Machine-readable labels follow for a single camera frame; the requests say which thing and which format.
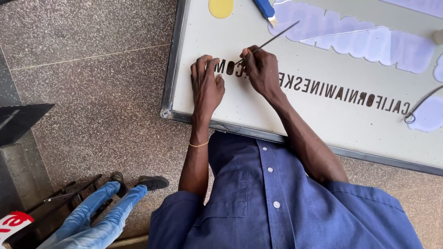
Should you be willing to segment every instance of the man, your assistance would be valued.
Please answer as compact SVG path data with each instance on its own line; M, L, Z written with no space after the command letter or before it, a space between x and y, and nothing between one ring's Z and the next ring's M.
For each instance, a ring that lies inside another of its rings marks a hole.
M145 176L131 190L123 174L114 172L109 181L93 192L66 218L62 226L37 249L105 249L117 239L132 208L149 191L166 188L169 181L162 176ZM91 227L91 216L113 195L121 198L103 219Z
M252 87L275 109L290 146L215 132L225 92L219 60L191 66L194 113L179 191L152 213L148 248L423 248L400 203L349 184L343 166L292 108L275 55L242 51ZM208 163L215 176L209 202Z

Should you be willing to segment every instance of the man's right hand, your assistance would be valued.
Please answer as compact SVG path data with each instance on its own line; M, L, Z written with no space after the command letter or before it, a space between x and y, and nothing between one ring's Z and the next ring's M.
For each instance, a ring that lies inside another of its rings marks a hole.
M271 103L284 95L279 84L277 57L263 49L253 54L252 51L257 48L253 45L243 49L240 55L244 60L242 66L246 67L253 88Z

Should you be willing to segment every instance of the sneaker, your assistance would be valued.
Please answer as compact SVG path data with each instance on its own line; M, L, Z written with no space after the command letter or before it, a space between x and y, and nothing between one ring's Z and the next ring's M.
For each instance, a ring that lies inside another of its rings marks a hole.
M123 181L123 174L116 171L111 174L109 178L109 182L118 182L120 183L120 189L117 192L117 196L123 198L123 196L128 192L128 187Z
M137 185L145 185L148 191L155 191L157 189L166 188L169 186L169 181L162 176L145 176L139 177Z

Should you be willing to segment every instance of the leg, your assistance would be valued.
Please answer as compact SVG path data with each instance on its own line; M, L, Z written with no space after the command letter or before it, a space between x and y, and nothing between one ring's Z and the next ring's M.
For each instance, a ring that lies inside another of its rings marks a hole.
M93 228L75 234L51 249L65 249L75 246L75 248L105 249L123 231L125 220L132 208L140 199L148 193L148 188L144 185L137 185L103 217L103 220Z
M66 218L63 225L45 240L37 249L43 249L76 234L82 226L89 226L90 218L95 211L111 196L118 192L118 182L107 182L86 198Z

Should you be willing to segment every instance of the shirt pocket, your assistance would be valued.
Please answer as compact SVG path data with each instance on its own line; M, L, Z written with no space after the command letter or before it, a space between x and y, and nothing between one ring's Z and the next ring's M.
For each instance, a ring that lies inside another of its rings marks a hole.
M210 217L246 217L247 195L247 172L220 172L215 177L209 201L194 226L201 226Z

